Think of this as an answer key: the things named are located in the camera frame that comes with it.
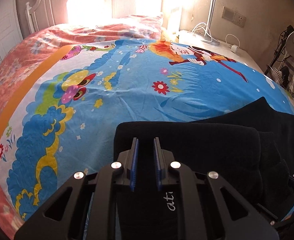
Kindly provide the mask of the blue cartoon bed sheet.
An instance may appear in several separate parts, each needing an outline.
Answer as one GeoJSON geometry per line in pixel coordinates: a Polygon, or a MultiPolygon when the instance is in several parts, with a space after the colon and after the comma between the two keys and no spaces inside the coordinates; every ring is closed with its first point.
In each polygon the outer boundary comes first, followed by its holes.
{"type": "Polygon", "coordinates": [[[27,220],[73,172],[111,161],[118,124],[212,118],[260,97],[294,114],[273,80],[207,49],[144,39],[74,46],[1,97],[0,186],[27,220]]]}

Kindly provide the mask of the small silver fan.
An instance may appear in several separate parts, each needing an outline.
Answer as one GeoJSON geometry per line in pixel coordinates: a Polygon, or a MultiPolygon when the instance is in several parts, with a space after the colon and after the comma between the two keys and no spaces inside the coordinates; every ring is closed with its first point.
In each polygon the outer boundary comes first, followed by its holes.
{"type": "Polygon", "coordinates": [[[287,66],[281,67],[280,69],[268,66],[267,70],[276,83],[278,83],[283,88],[287,88],[289,84],[289,68],[287,66]]]}

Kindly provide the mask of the wall switch socket plate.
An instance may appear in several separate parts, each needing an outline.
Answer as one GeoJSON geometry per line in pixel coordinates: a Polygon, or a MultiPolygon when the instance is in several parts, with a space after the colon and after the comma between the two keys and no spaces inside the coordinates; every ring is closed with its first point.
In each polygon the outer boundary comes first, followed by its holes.
{"type": "Polygon", "coordinates": [[[243,28],[246,23],[245,16],[227,7],[223,7],[222,18],[241,28],[243,28]]]}

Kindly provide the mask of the white headboard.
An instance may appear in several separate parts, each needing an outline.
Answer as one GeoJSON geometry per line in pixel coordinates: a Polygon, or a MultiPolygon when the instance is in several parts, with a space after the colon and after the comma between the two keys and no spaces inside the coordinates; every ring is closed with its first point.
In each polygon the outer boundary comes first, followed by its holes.
{"type": "Polygon", "coordinates": [[[68,22],[68,0],[27,0],[25,15],[30,34],[68,22]]]}

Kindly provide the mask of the black pants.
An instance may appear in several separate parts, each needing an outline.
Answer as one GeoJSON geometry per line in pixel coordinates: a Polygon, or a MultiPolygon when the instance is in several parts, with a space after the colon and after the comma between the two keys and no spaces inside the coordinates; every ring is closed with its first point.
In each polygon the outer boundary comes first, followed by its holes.
{"type": "MultiPolygon", "coordinates": [[[[241,109],[193,122],[124,122],[91,125],[88,151],[104,165],[139,140],[137,187],[119,203],[122,239],[161,239],[153,139],[198,173],[216,171],[255,209],[260,203],[283,217],[294,205],[294,115],[275,111],[264,98],[241,109]]],[[[276,228],[294,239],[294,223],[276,228]]]]}

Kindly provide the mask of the pink floral quilt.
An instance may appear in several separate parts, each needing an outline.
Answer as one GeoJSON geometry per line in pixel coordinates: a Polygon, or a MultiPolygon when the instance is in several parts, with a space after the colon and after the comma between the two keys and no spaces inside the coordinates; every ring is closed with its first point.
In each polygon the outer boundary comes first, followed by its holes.
{"type": "MultiPolygon", "coordinates": [[[[35,32],[16,45],[0,64],[0,116],[23,81],[61,47],[120,38],[159,40],[163,13],[151,16],[127,15],[102,23],[58,24],[35,32]]],[[[0,157],[5,154],[5,144],[0,157]]],[[[0,239],[13,239],[23,221],[16,214],[0,186],[0,239]]]]}

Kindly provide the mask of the white nightstand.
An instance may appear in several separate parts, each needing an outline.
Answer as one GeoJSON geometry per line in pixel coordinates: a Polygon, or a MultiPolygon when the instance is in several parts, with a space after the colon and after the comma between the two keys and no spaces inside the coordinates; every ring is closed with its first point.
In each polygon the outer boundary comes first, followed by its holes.
{"type": "Polygon", "coordinates": [[[261,74],[263,73],[258,64],[245,50],[238,48],[236,53],[234,53],[231,51],[231,45],[228,45],[224,41],[219,41],[218,46],[208,44],[208,42],[203,41],[203,38],[200,35],[192,34],[191,32],[182,30],[179,32],[179,43],[210,50],[214,53],[230,57],[250,68],[253,68],[261,74]]]}

